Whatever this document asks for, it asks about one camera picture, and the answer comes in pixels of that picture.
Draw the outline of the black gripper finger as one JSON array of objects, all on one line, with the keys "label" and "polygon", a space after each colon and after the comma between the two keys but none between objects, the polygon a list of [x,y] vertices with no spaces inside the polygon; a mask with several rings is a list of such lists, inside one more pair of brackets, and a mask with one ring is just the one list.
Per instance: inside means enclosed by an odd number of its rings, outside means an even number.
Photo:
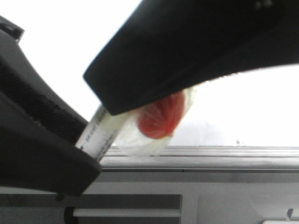
[{"label": "black gripper finger", "polygon": [[296,0],[144,0],[84,79],[116,115],[221,76],[298,62]]},{"label": "black gripper finger", "polygon": [[0,185],[81,195],[99,163],[75,147],[86,121],[38,75],[19,41],[23,29],[0,20]]}]

